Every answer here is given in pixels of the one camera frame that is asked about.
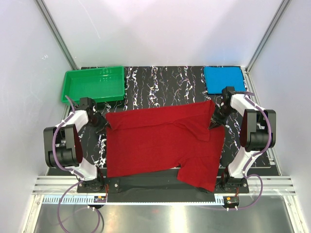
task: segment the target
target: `black bracket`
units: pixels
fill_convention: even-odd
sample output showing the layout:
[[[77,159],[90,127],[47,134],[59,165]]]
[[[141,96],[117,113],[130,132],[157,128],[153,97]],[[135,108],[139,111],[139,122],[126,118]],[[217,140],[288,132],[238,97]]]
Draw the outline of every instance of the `black bracket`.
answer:
[[[120,179],[118,178],[104,178],[104,184],[108,185],[108,193],[118,193],[120,186]],[[78,186],[77,193],[104,193],[105,188],[91,188],[89,186],[82,185]]]
[[[238,208],[240,204],[240,198],[238,195],[233,196],[233,197],[224,197],[224,205],[223,207],[225,209],[233,209],[233,208]]]
[[[215,186],[214,193],[249,193],[247,179],[230,177],[228,167],[226,167],[220,181]]]
[[[210,129],[225,125],[227,117],[231,113],[236,111],[230,105],[231,97],[235,93],[235,89],[232,86],[227,86],[222,90],[222,102],[220,104],[220,107],[218,107],[217,105],[215,106],[214,114],[210,120]]]
[[[45,161],[48,167],[57,167],[53,157],[52,139],[56,127],[48,127],[43,131]],[[79,135],[74,124],[62,127],[57,136],[56,156],[62,166],[78,166],[83,159]]]
[[[267,115],[270,126],[272,140],[270,148],[276,143],[276,112],[274,110],[264,110]],[[245,151],[260,151],[264,149],[268,143],[269,134],[268,126],[262,113],[254,109],[245,109],[240,133],[240,144]]]
[[[97,177],[91,181],[83,181],[79,184],[79,187],[84,187],[88,190],[92,190],[93,192],[101,192],[105,188],[104,176],[99,167],[97,169]]]
[[[95,127],[95,133],[97,135],[106,133],[106,127],[109,125],[108,121],[100,112],[97,111],[97,103],[95,100],[85,97],[80,98],[79,107],[75,110],[84,110],[87,112],[88,125]]]

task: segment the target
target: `clothing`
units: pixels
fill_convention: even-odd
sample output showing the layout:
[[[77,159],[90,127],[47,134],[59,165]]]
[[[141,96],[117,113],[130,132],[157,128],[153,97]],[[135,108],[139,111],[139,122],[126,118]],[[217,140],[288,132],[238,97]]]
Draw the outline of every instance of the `clothing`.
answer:
[[[181,165],[177,179],[213,191],[225,131],[209,130],[213,101],[108,113],[107,176]]]

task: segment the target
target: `metal frame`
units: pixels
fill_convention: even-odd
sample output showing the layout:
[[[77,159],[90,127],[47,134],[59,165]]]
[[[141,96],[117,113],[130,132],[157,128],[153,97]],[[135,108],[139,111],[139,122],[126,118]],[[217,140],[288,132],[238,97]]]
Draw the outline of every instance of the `metal frame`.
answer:
[[[244,67],[241,67],[241,70],[242,70],[242,73],[243,73],[243,76],[244,76],[244,79],[246,81],[246,86],[248,88],[248,91],[254,93],[255,95],[254,96],[250,96],[250,98],[252,99],[253,102],[257,103],[259,106],[261,106],[260,104],[260,101],[258,99],[258,95],[257,95],[257,92],[254,88],[254,84],[253,84],[253,81],[249,75],[248,72],[246,72],[246,68]],[[280,167],[280,164],[278,162],[278,159],[277,159],[277,156],[276,156],[276,151],[274,148],[269,148],[267,150],[267,154],[269,156],[269,159],[270,159],[270,164],[273,165],[275,164],[276,167],[277,167],[277,171],[279,173],[279,175],[281,176],[282,175],[282,171],[281,171],[281,167]]]
[[[60,49],[63,51],[64,56],[66,57],[68,63],[70,64],[72,69],[79,69],[68,50],[59,30],[57,29],[57,26],[49,13],[44,0],[35,0],[36,4],[38,5],[39,10],[41,11],[44,19],[46,20],[52,34],[55,37],[55,40],[57,41]],[[275,29],[276,25],[280,21],[282,15],[285,13],[288,5],[290,4],[291,0],[283,0],[280,4],[277,12],[275,13],[271,23],[269,24],[263,38],[261,39],[255,53],[253,54],[250,62],[245,68],[242,68],[242,72],[246,81],[246,84],[248,86],[249,91],[255,93],[255,96],[253,97],[253,101],[260,104],[258,96],[256,94],[254,85],[252,83],[252,80],[249,76],[249,71],[252,69],[255,61],[257,60],[258,56],[260,55],[263,47],[265,46],[266,42],[268,41],[269,37],[271,36],[273,30]],[[69,107],[66,106],[64,109],[63,118],[65,118],[68,115]],[[276,157],[276,153],[274,149],[268,150],[268,156],[270,159],[270,163],[273,165],[275,164],[277,166],[278,172],[280,176],[272,176],[272,177],[262,177],[263,183],[264,183],[264,190],[263,195],[277,195],[277,196],[283,196],[286,204],[286,208],[288,210],[290,220],[292,223],[292,226],[294,228],[295,233],[307,233],[309,232],[305,221],[303,219],[303,216],[301,214],[301,210],[297,201],[297,197],[295,195],[294,187],[291,181],[290,177],[287,176],[281,176],[282,172],[280,169],[279,162]],[[23,227],[23,233],[33,233],[35,230],[35,225],[37,222],[37,218],[40,212],[40,208],[42,203],[44,202],[45,195],[61,195],[64,193],[65,190],[67,190],[72,184],[76,183],[75,177],[72,176],[40,176],[37,179],[33,195],[30,201],[30,208],[28,209],[27,213],[27,219],[25,221],[24,227]],[[250,194],[241,194],[241,195],[258,195],[259,189],[260,189],[260,183],[258,179],[256,178],[250,178],[248,180],[249,184],[249,190]],[[69,195],[74,194],[76,195],[85,195],[85,194],[78,194],[75,190],[71,190],[69,192]]]
[[[278,9],[277,9],[275,15],[273,16],[265,34],[263,35],[259,45],[256,48],[254,55],[252,56],[248,65],[246,66],[247,72],[249,72],[252,69],[252,67],[253,67],[255,61],[257,60],[257,58],[259,57],[263,47],[267,43],[269,37],[271,36],[273,30],[276,28],[277,23],[282,18],[283,14],[285,13],[285,11],[286,11],[286,9],[287,9],[287,7],[291,1],[292,0],[283,0],[282,3],[280,4],[280,6],[278,7]]]
[[[57,26],[46,6],[44,3],[44,0],[35,0],[35,3],[37,4],[39,10],[41,11],[47,25],[49,26],[52,34],[54,35],[55,40],[57,41],[60,49],[62,50],[65,58],[67,59],[69,65],[71,66],[71,69],[79,69],[78,66],[76,65],[71,53],[69,52],[59,30],[57,29]]]
[[[295,190],[291,177],[289,176],[261,176],[263,181],[264,196],[293,196]],[[241,193],[240,196],[258,195],[260,191],[260,181],[256,177],[250,177],[248,180],[249,194]],[[33,195],[61,195],[70,186],[77,183],[75,176],[38,176],[33,190]],[[69,195],[85,195],[85,193],[77,193],[75,189],[69,191]],[[96,193],[98,196],[104,196],[104,193]],[[235,193],[228,193],[226,196],[234,196]]]

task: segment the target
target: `green tray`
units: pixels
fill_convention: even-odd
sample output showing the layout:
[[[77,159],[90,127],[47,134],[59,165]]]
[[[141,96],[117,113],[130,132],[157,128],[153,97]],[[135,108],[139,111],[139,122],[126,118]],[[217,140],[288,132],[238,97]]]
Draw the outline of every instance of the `green tray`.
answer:
[[[67,71],[62,99],[65,95],[79,103],[80,98],[89,97],[97,103],[124,99],[124,67],[104,67]]]

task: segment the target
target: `shirt sleeve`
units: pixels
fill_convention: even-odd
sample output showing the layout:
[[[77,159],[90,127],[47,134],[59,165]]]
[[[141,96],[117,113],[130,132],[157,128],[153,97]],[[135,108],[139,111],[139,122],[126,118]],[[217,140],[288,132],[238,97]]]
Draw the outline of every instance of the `shirt sleeve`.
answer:
[[[181,165],[177,179],[195,187],[213,192],[216,184],[219,159],[213,157],[188,158]]]
[[[181,159],[177,179],[213,192],[224,138],[225,129],[222,126],[210,130],[210,140],[196,144],[194,154]]]

